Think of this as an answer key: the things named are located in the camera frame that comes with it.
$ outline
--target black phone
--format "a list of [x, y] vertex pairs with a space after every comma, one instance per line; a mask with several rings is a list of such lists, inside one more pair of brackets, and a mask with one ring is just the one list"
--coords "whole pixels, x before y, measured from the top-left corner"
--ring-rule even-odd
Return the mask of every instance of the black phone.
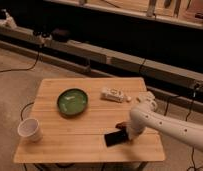
[[129, 140], [126, 130], [105, 134], [104, 139], [107, 147], [120, 144]]

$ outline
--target paper cup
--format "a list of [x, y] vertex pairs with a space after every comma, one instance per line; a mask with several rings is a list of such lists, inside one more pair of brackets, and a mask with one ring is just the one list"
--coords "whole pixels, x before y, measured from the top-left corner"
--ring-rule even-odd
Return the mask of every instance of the paper cup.
[[30, 141], [36, 142], [42, 138], [38, 120], [28, 118], [22, 121], [18, 126], [18, 134]]

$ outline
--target green bowl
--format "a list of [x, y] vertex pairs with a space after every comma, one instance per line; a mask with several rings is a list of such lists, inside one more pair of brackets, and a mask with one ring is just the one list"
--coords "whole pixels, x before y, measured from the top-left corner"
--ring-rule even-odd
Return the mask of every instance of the green bowl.
[[68, 89], [57, 100], [57, 105], [63, 117], [75, 116], [82, 113], [88, 104], [87, 94], [80, 89]]

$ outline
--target wooden table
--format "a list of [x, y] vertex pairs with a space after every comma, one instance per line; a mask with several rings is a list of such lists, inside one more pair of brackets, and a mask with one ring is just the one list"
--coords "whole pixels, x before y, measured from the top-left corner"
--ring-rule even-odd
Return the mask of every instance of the wooden table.
[[[122, 90], [133, 97], [128, 103], [100, 99], [103, 86]], [[89, 97], [86, 111], [75, 118], [61, 117], [58, 96], [69, 88], [80, 88]], [[92, 163], [163, 161], [165, 159], [157, 131], [146, 131], [133, 142], [106, 147], [104, 134], [117, 131], [116, 123], [128, 120], [135, 97], [146, 91], [142, 78], [44, 79], [39, 88], [31, 117], [39, 120], [43, 139], [37, 143], [21, 139], [15, 163]]]

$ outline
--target outlet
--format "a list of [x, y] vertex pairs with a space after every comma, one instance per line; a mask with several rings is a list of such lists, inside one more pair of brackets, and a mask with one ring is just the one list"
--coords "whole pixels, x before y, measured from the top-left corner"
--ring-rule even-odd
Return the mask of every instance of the outlet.
[[199, 90], [203, 86], [203, 81], [194, 80], [193, 83], [190, 85], [191, 89]]

